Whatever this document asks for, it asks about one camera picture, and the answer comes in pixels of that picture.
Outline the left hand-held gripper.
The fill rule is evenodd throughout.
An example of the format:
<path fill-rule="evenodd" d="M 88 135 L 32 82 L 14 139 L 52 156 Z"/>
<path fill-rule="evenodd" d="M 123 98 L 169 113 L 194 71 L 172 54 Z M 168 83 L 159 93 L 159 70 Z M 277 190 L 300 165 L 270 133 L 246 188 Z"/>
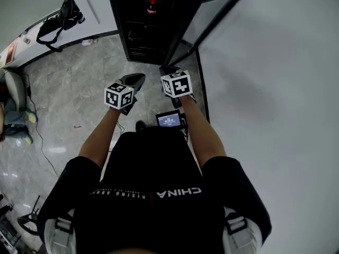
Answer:
<path fill-rule="evenodd" d="M 123 115 L 128 115 L 137 101 L 135 92 L 140 91 L 145 79 L 146 76 L 142 73 L 128 74 L 121 77 L 120 83 L 114 82 L 105 88 L 104 104 L 121 111 Z"/>

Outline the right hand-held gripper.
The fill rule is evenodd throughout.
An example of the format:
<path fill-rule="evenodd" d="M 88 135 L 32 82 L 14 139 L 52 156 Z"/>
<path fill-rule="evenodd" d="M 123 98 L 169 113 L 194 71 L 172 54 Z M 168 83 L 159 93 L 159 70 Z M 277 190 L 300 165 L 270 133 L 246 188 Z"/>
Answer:
<path fill-rule="evenodd" d="M 190 74 L 187 70 L 179 67 L 161 66 L 159 68 L 161 76 L 162 91 L 171 98 L 174 107 L 181 107 L 180 97 L 189 96 L 196 102 L 193 96 L 193 86 Z"/>

